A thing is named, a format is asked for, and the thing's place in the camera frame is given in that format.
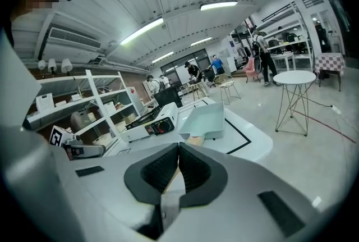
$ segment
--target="gray tray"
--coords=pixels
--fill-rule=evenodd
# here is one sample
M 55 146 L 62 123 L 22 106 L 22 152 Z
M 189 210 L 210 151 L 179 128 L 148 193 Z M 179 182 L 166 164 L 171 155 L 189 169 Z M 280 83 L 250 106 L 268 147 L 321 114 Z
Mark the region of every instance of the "gray tray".
M 223 102 L 194 108 L 178 133 L 184 139 L 194 136 L 203 139 L 222 137 L 224 135 Z

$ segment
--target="wire table legs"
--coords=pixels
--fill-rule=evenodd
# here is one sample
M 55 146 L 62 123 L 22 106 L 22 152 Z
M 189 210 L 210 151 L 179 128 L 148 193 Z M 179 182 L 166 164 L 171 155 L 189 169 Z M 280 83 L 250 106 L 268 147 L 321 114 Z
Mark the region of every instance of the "wire table legs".
M 305 92 L 303 93 L 302 92 L 302 87 L 304 86 L 305 88 Z M 290 98 L 289 96 L 289 90 L 288 90 L 288 87 L 286 84 L 283 84 L 283 87 L 282 87 L 282 99 L 280 101 L 280 109 L 279 109 L 279 115 L 278 115 L 278 119 L 277 119 L 277 125 L 275 126 L 275 132 L 279 132 L 279 131 L 282 131 L 282 132 L 289 132 L 289 133 L 296 133 L 296 134 L 303 134 L 304 136 L 307 136 L 308 135 L 308 123 L 309 123 L 309 102 L 308 102 L 308 89 L 307 86 L 305 84 L 297 84 L 295 89 L 294 89 L 294 92 L 292 94 L 292 98 Z M 287 97 L 288 97 L 288 102 L 289 102 L 289 105 L 287 107 L 287 110 L 285 111 L 281 121 L 279 122 L 279 119 L 280 119 L 280 113 L 282 111 L 282 106 L 283 106 L 283 96 L 284 96 L 284 92 L 287 92 Z M 298 104 L 298 101 L 302 100 L 302 103 L 303 103 L 303 108 L 304 108 L 304 115 L 305 115 L 305 127 L 303 127 L 299 121 L 294 117 L 294 113 L 296 111 L 296 106 Z M 284 118 L 286 117 L 286 114 L 288 113 L 288 110 L 289 110 L 289 114 L 290 116 L 284 120 Z M 293 118 L 297 121 L 297 123 L 299 124 L 299 126 L 301 127 L 301 129 L 303 130 L 303 133 L 297 133 L 297 132 L 292 132 L 292 131 L 284 131 L 284 130 L 280 130 L 280 128 L 290 119 L 290 118 Z
M 230 87 L 234 87 L 234 90 L 236 91 L 237 95 L 238 96 L 231 96 L 231 91 L 230 91 Z M 239 98 L 239 99 L 242 99 L 240 94 L 238 93 L 236 87 L 232 84 L 231 86 L 228 86 L 228 87 L 221 87 L 220 88 L 220 100 L 223 101 L 223 98 L 222 98 L 222 89 L 224 89 L 224 92 L 227 96 L 227 100 L 228 100 L 228 103 L 224 102 L 225 105 L 231 105 L 231 102 L 229 101 L 229 97 L 236 97 L 236 98 Z

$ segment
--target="ceiling light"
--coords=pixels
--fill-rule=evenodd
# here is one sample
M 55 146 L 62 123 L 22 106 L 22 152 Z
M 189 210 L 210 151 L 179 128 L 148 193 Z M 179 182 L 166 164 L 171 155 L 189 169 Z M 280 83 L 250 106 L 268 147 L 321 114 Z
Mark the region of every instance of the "ceiling light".
M 207 40 L 210 40 L 210 39 L 212 39 L 212 36 L 210 38 L 205 38 L 205 39 L 199 40 L 198 42 L 193 42 L 191 44 L 191 46 L 197 45 L 197 44 L 202 43 L 202 42 L 206 42 Z
M 204 4 L 201 4 L 200 10 L 205 11 L 205 10 L 210 10 L 211 8 L 235 6 L 237 3 L 238 2 L 236 2 L 236 1 L 204 3 Z
M 158 26 L 160 24 L 163 23 L 163 18 L 160 17 L 146 25 L 144 25 L 143 27 L 141 27 L 138 31 L 134 32 L 133 34 L 131 34 L 130 36 L 128 36 L 127 38 L 125 38 L 123 41 L 120 42 L 120 45 L 125 45 L 126 43 L 130 42 L 131 40 L 135 39 L 136 37 L 140 36 L 141 34 L 145 33 L 146 31 L 154 28 L 155 26 Z
M 161 56 L 161 57 L 159 57 L 159 58 L 156 58 L 152 63 L 158 62 L 158 61 L 161 60 L 162 58 L 168 57 L 168 56 L 170 56 L 170 55 L 172 55 L 172 54 L 173 54 L 173 51 L 171 51 L 171 52 L 169 52 L 169 53 L 167 53 L 167 54 L 165 54 L 165 55 L 163 55 L 163 56 Z

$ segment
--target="black pants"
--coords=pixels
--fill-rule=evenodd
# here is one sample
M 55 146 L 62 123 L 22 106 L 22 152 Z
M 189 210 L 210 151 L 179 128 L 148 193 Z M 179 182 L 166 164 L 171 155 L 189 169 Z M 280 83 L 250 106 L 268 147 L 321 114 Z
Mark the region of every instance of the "black pants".
M 220 74 L 223 74 L 224 73 L 224 69 L 223 67 L 220 67 L 217 69 L 217 74 L 220 75 Z
M 260 58 L 262 60 L 264 81 L 267 83 L 268 82 L 268 66 L 269 66 L 271 72 L 273 73 L 273 77 L 275 75 L 277 75 L 277 69 L 275 69 L 275 64 L 273 62 L 273 59 L 271 58 L 271 56 L 268 52 L 262 53 L 260 55 Z

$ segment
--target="checkered cloth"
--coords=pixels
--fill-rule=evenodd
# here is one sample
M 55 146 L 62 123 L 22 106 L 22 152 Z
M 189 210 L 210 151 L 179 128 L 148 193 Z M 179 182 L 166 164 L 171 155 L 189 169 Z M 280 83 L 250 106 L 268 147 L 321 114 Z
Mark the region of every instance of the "checkered cloth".
M 320 70 L 339 71 L 344 74 L 344 58 L 340 53 L 322 53 L 315 57 L 315 72 Z

